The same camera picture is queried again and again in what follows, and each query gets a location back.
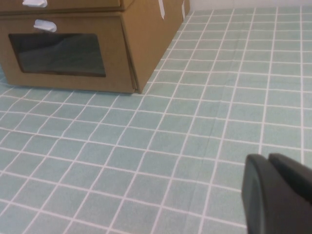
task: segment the floor tile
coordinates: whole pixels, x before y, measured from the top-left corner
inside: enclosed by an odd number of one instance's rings
[[[136,171],[144,151],[116,147],[107,165]]]
[[[54,158],[47,158],[33,174],[33,177],[58,182],[66,170],[69,168],[71,162],[58,160]]]
[[[69,220],[58,218],[49,214],[39,214],[26,233],[62,233],[65,231],[68,224]]]
[[[100,167],[74,163],[61,183],[89,189],[100,170]]]
[[[95,223],[102,226],[109,226],[120,204],[120,199],[90,193],[77,219]]]
[[[205,159],[183,157],[179,160],[175,178],[210,182],[215,163]]]
[[[168,179],[150,175],[137,175],[127,197],[160,204],[165,195],[168,183]]]
[[[163,234],[167,230],[174,230],[175,233],[197,233],[199,224],[199,217],[162,210],[156,225],[155,234]]]
[[[20,154],[7,168],[7,171],[23,176],[29,176],[42,160],[43,157],[41,156]]]
[[[245,224],[241,195],[231,190],[212,188],[206,215]]]
[[[122,135],[119,145],[146,149],[153,133],[150,130],[128,128]]]
[[[113,228],[129,233],[148,234],[152,230],[157,212],[156,207],[125,201]]]
[[[123,196],[132,180],[133,173],[105,169],[94,185],[94,190]]]
[[[60,139],[53,147],[50,155],[55,157],[75,159],[83,146],[83,142]]]
[[[170,186],[165,205],[183,211],[202,214],[208,186],[174,180]]]
[[[0,217],[0,232],[22,233],[35,215],[35,211],[11,205]]]
[[[147,152],[139,171],[160,176],[171,176],[176,160],[177,156]]]
[[[20,190],[26,179],[13,175],[3,174],[0,176],[0,198],[11,200]]]
[[[86,194],[84,191],[58,187],[43,209],[59,215],[73,217]]]

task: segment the cardboard box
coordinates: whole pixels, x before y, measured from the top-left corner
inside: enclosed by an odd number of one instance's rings
[[[61,7],[61,1],[54,1]],[[90,2],[93,2],[92,6],[95,2],[125,6],[132,0]],[[46,13],[45,10],[36,14],[16,14],[18,7],[6,8],[15,12],[0,16],[0,64],[8,82],[142,92],[183,21],[182,6],[185,14],[190,10],[189,0],[163,0],[163,18],[160,2],[133,0],[125,11],[66,14]],[[51,22],[56,31],[43,33],[34,28],[36,20]]]

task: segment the tiled floor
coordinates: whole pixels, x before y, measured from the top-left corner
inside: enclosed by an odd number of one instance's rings
[[[191,13],[143,95],[0,75],[0,233],[245,234],[246,154],[312,167],[312,7]]]

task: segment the white grout line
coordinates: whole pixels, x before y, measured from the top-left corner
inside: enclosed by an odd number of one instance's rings
[[[303,100],[303,42],[302,42],[302,6],[300,7],[300,74],[301,74],[301,87],[300,87],[300,107],[301,107],[301,163],[304,164],[304,100]]]
[[[251,24],[250,24],[247,40],[249,39],[251,28],[253,26],[255,11],[256,11],[256,8],[253,9],[253,18],[252,18],[252,21],[251,21]],[[245,49],[244,49],[244,52],[243,52],[243,59],[245,57],[246,49],[247,49],[247,43],[245,45]],[[236,87],[237,87],[237,84],[238,84],[239,73],[241,71],[242,65],[243,65],[243,60],[241,61],[239,69],[238,69],[237,79],[236,79],[236,82],[235,82],[234,90],[233,90],[232,97],[231,97],[230,106],[229,106],[227,117],[226,117],[225,124],[224,124],[224,127],[223,127],[222,137],[221,137],[221,141],[220,141],[220,144],[219,144],[217,156],[215,158],[214,169],[213,169],[213,172],[212,172],[212,175],[211,175],[210,183],[213,183],[215,175],[216,175],[216,170],[217,170],[217,167],[218,167],[218,160],[219,160],[220,155],[221,155],[221,149],[222,149],[223,141],[224,141],[224,138],[225,138],[225,133],[226,133],[228,121],[229,121],[229,118],[230,118],[232,104],[233,104],[233,100],[234,100],[234,97],[235,97]],[[205,205],[204,205],[204,208],[203,208],[202,215],[206,215],[206,213],[208,211],[208,204],[209,204],[211,192],[212,192],[212,186],[210,185],[208,187],[207,196],[206,196],[206,199],[205,199]],[[203,225],[204,225],[204,219],[202,218],[201,221],[200,221],[198,234],[202,233]]]
[[[268,104],[268,99],[269,99],[269,87],[270,87],[271,71],[272,71],[273,48],[275,45],[277,15],[278,15],[278,8],[276,9],[276,15],[275,15],[275,25],[274,25],[273,43],[272,43],[272,51],[271,51],[271,60],[270,60],[270,66],[269,66],[269,75],[268,75],[268,81],[267,81],[268,83],[267,83],[267,90],[266,90],[266,94],[265,94],[264,109],[263,109],[262,124],[261,124],[260,143],[259,143],[259,151],[258,151],[259,154],[262,153],[265,119],[266,119],[267,104]]]

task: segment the light blue tile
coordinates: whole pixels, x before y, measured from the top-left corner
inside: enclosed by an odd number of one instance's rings
[[[69,220],[55,217],[49,214],[39,214],[34,223],[27,230],[27,234],[37,234],[37,233],[62,233],[65,231]]]
[[[187,133],[191,122],[191,117],[165,115],[159,129],[170,132]]]
[[[181,83],[182,84],[205,84],[208,78],[208,73],[185,72]]]
[[[58,182],[66,172],[71,162],[47,158],[33,174],[34,178]]]
[[[268,124],[264,126],[263,143],[300,148],[300,141],[300,128]]]
[[[164,112],[169,103],[168,98],[163,97],[145,97],[139,110]]]
[[[189,98],[189,99],[200,99],[203,93],[203,86],[196,85],[179,85],[175,96],[176,98]]]
[[[120,199],[100,194],[89,194],[77,215],[78,219],[109,226],[120,204]]]
[[[249,104],[264,104],[265,94],[265,90],[237,88],[234,96],[234,101]]]
[[[55,114],[54,117],[75,119],[83,110],[83,106],[64,104]]]
[[[79,161],[104,165],[113,147],[96,143],[87,143],[79,157]]]
[[[35,215],[35,211],[10,206],[0,217],[0,232],[8,234],[22,233]]]
[[[214,183],[217,185],[241,189],[244,166],[219,162],[216,168]]]
[[[87,106],[79,115],[78,120],[100,122],[107,111],[107,108]]]
[[[128,233],[149,234],[152,230],[157,212],[158,208],[156,207],[125,201],[113,228]]]
[[[146,149],[152,135],[153,131],[128,128],[121,137],[119,145]]]
[[[105,229],[100,229],[82,223],[73,222],[68,229],[67,234],[103,234],[103,231],[105,231]]]
[[[96,123],[85,123],[74,121],[65,131],[64,137],[87,140],[96,128]]]
[[[0,97],[0,111],[7,111],[17,99],[13,97]]]
[[[131,120],[133,114],[134,111],[111,109],[103,120],[103,123],[126,126]]]
[[[113,107],[135,110],[139,106],[141,100],[142,97],[137,95],[120,95]]]
[[[70,120],[49,118],[48,121],[40,128],[39,133],[60,137],[70,123]]]
[[[285,90],[301,90],[301,80],[298,77],[286,76],[271,76],[270,89],[285,89]]]
[[[19,100],[17,101],[10,109],[13,112],[23,112],[27,113],[33,109],[39,102],[38,101],[29,101],[29,100]]]
[[[229,121],[225,138],[251,142],[260,141],[261,124]]]
[[[0,120],[0,127],[13,130],[23,118],[24,114],[5,113]]]
[[[26,115],[20,125],[17,127],[18,131],[36,133],[40,127],[46,122],[48,117]]]
[[[75,159],[83,146],[83,142],[60,139],[53,147],[50,155],[55,157]]]
[[[74,91],[73,94],[66,100],[66,103],[85,105],[94,95],[89,91]]]
[[[300,109],[269,106],[267,107],[265,121],[267,123],[300,126],[301,112]]]
[[[228,103],[202,101],[197,112],[197,116],[226,118],[228,110]]]
[[[185,135],[175,133],[157,132],[153,138],[151,150],[179,154]]]
[[[64,102],[72,93],[72,91],[67,90],[52,90],[51,93],[44,99],[45,101],[51,102]]]
[[[25,96],[26,99],[31,99],[31,100],[37,100],[41,101],[47,96],[47,94],[50,92],[49,89],[32,89],[30,92]]]
[[[173,99],[169,105],[167,113],[178,115],[194,115],[198,101]]]
[[[233,103],[230,119],[262,122],[263,106]]]
[[[202,214],[208,186],[174,180],[171,183],[165,205],[179,210]]]
[[[221,137],[223,128],[224,120],[197,117],[193,123],[191,133],[207,137]]]
[[[100,167],[74,163],[61,183],[89,189],[100,170]]]
[[[245,163],[248,154],[257,154],[259,146],[257,144],[248,144],[235,141],[223,141],[220,159]]]
[[[20,190],[26,179],[3,174],[0,176],[0,198],[11,200]]]
[[[182,157],[175,171],[175,178],[209,183],[215,162],[206,159]]]
[[[176,84],[154,83],[147,94],[163,97],[171,97],[175,89]]]
[[[189,136],[183,154],[187,156],[216,158],[220,140],[208,137]]]
[[[0,149],[0,155],[1,155],[0,170],[3,170],[13,161],[13,159],[18,155],[18,153]]]
[[[162,210],[156,225],[155,234],[167,233],[168,230],[175,230],[176,233],[197,233],[199,224],[199,217]]]
[[[97,93],[91,99],[89,105],[110,107],[117,97],[118,94]]]
[[[29,180],[14,202],[40,209],[53,189],[53,184]]]
[[[136,171],[144,151],[116,147],[107,163],[110,167]]]
[[[105,169],[96,184],[94,190],[109,194],[123,196],[132,180],[133,173],[118,171],[113,169]]]
[[[132,127],[156,129],[162,115],[149,112],[137,112],[130,123]]]
[[[102,124],[92,134],[90,140],[101,143],[116,144],[123,129],[123,127]]]
[[[247,230],[231,224],[220,223],[206,219],[202,234],[247,234]]]
[[[23,176],[29,176],[37,168],[42,160],[43,157],[41,156],[20,154],[7,168],[7,171]]]
[[[140,167],[140,172],[171,176],[176,163],[176,156],[147,152]]]
[[[13,150],[21,150],[31,136],[25,133],[10,132],[0,146]]]
[[[268,104],[288,107],[300,107],[300,93],[269,90]]]
[[[42,102],[39,103],[39,105],[37,105],[30,113],[50,116],[60,107],[60,105],[61,104],[58,103]]]
[[[213,187],[206,215],[245,224],[241,194],[231,190]]]
[[[268,75],[240,74],[237,86],[266,89],[267,83]]]
[[[160,204],[165,195],[168,183],[168,179],[150,175],[137,175],[127,197]]]
[[[73,217],[86,194],[85,191],[58,187],[43,209],[59,215]]]

